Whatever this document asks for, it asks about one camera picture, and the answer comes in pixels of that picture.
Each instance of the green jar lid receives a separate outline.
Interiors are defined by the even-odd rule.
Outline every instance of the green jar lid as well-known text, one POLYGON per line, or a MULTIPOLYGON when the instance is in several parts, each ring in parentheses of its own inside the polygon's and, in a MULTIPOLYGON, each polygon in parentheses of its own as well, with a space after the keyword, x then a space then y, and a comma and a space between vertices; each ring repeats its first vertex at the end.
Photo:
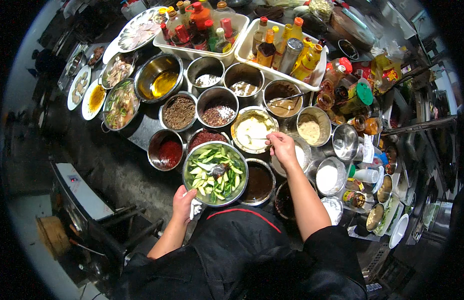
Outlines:
POLYGON ((367 84, 363 82, 359 82, 357 86, 355 87, 357 96, 359 99, 364 103, 365 105, 371 105, 372 104, 372 91, 370 88, 367 86, 367 84))

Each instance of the handle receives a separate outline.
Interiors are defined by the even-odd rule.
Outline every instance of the handle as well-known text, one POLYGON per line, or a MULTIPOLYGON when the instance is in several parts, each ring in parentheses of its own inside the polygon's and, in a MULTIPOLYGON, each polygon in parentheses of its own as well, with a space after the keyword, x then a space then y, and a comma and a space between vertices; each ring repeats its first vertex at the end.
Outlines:
POLYGON ((106 134, 106 133, 110 132, 110 129, 105 131, 103 125, 104 125, 104 122, 102 121, 102 124, 100 124, 100 129, 102 129, 103 133, 106 134))

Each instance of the glass jar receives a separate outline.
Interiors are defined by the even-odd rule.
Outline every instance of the glass jar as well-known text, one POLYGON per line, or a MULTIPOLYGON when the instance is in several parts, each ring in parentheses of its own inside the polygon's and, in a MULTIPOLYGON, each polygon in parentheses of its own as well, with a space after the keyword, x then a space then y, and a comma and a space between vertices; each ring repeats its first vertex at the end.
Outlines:
POLYGON ((364 133, 367 135, 375 135, 382 132, 382 121, 380 118, 368 118, 366 120, 364 133))

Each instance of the sleeve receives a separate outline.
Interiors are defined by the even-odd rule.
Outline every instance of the sleeve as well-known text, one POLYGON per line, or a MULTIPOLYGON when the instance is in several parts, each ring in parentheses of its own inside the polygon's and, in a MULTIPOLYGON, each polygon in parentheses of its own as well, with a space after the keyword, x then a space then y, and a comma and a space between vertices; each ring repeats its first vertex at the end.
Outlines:
POLYGON ((314 260, 302 282, 307 293, 322 299, 367 299, 357 255, 343 227, 328 226, 311 234, 304 252, 314 260))

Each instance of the plastic container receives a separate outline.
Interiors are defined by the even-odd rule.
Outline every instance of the plastic container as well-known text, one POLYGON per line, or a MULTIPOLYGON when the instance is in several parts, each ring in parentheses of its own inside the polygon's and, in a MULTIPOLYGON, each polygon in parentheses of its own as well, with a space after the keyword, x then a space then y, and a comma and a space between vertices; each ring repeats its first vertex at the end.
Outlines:
MULTIPOLYGON (((250 26, 247 28, 247 30, 245 31, 245 34, 239 35, 233 47, 235 48, 235 58, 237 58, 239 62, 248 64, 248 65, 251 65, 251 66, 254 66, 260 69, 262 72, 264 72, 264 76, 270 79, 271 81, 285 79, 287 81, 292 82, 297 87, 299 87, 299 89, 302 92, 307 93, 310 91, 314 91, 314 92, 319 91, 320 90, 319 86, 320 86, 320 83, 322 82, 322 77, 324 76, 324 73, 325 73, 325 65, 327 64, 327 54, 329 52, 329 49, 327 48, 327 46, 323 47, 324 50, 320 54, 320 61, 317 67, 315 68, 314 72, 312 73, 312 77, 311 77, 311 80, 309 81, 309 84, 307 84, 303 81, 292 78, 289 75, 285 75, 279 71, 276 71, 271 68, 266 68, 264 66, 259 65, 258 63, 248 60, 252 52, 252 38, 253 38, 255 30, 259 26, 259 22, 260 22, 260 19, 255 19, 254 21, 252 21, 250 26)), ((267 29, 272 29, 273 26, 279 27, 279 34, 283 33, 285 25, 280 24, 275 21, 271 21, 271 20, 267 21, 267 29)), ((304 37, 305 36, 309 37, 314 44, 319 42, 319 40, 316 39, 315 37, 311 37, 308 34, 304 34, 304 37)))
MULTIPOLYGON (((240 33, 237 37, 237 40, 240 40, 243 35, 247 32, 247 26, 249 25, 249 18, 245 15, 236 14, 234 19, 234 27, 240 28, 240 33)), ((215 57, 220 60, 224 66, 229 66, 235 59, 235 50, 237 49, 239 43, 236 41, 234 45, 232 45, 232 49, 227 53, 214 53, 210 51, 203 51, 203 50, 196 50, 196 49, 188 49, 177 47, 173 45, 167 45, 167 42, 164 41, 163 35, 157 35, 154 39, 154 46, 160 48, 165 53, 173 53, 180 58, 186 60, 194 60, 199 57, 210 56, 215 57)))

